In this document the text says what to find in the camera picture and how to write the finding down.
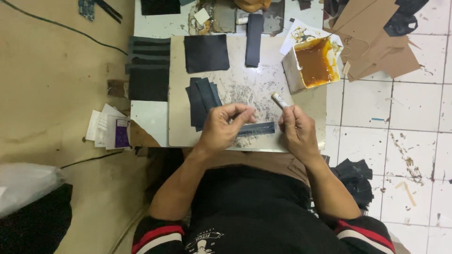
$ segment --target white chalk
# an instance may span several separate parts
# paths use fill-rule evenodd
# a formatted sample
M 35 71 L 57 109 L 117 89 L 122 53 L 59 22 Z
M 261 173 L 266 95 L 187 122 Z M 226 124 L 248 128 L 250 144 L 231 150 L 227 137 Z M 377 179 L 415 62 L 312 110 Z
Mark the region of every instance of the white chalk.
M 281 106 L 281 108 L 289 107 L 289 105 L 284 102 L 284 100 L 281 98 L 281 96 L 279 96 L 277 92 L 273 92 L 272 97 L 279 104 L 279 106 Z
M 237 25 L 244 25 L 244 24 L 248 23 L 248 17 L 237 19 L 235 21 L 235 23 Z

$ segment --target left hand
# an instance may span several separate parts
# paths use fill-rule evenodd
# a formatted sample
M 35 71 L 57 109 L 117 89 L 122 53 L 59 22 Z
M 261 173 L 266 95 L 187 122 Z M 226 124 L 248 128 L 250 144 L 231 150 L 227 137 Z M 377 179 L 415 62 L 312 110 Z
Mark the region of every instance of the left hand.
M 195 148 L 203 150 L 209 155 L 219 153 L 230 147 L 246 122 L 255 123 L 255 109 L 241 103 L 232 103 L 212 108 L 207 115 L 201 138 Z M 228 121 L 237 115 L 234 121 Z

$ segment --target hand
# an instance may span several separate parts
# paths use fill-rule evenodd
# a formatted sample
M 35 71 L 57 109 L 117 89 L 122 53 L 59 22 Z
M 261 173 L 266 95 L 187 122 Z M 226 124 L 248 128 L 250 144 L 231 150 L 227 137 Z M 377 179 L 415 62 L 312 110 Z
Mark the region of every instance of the hand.
M 201 138 L 195 148 L 214 155 L 232 145 L 240 128 L 246 122 L 255 123 L 255 109 L 245 104 L 233 103 L 212 108 L 207 115 Z M 237 115 L 234 121 L 228 121 Z
M 297 105 L 284 107 L 282 112 L 278 124 L 286 134 L 289 152 L 305 165 L 321 157 L 314 119 L 307 116 Z

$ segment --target right hand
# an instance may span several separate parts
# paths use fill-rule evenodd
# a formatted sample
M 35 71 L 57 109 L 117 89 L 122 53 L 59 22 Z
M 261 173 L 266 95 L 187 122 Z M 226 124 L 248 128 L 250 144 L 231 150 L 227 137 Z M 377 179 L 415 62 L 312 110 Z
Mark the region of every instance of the right hand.
M 288 149 L 304 165 L 321 158 L 315 135 L 315 121 L 297 106 L 284 107 L 278 121 L 285 133 Z

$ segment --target black t-shirt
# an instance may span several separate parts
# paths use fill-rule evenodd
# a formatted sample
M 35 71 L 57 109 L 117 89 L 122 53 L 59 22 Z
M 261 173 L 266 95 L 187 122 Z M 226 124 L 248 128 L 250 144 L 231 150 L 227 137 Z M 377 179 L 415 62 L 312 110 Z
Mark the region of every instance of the black t-shirt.
M 330 229 L 308 206 L 308 187 L 289 176 L 248 166 L 210 169 L 193 199 L 190 227 L 145 217 L 132 254 L 394 253 L 380 221 L 362 216 Z

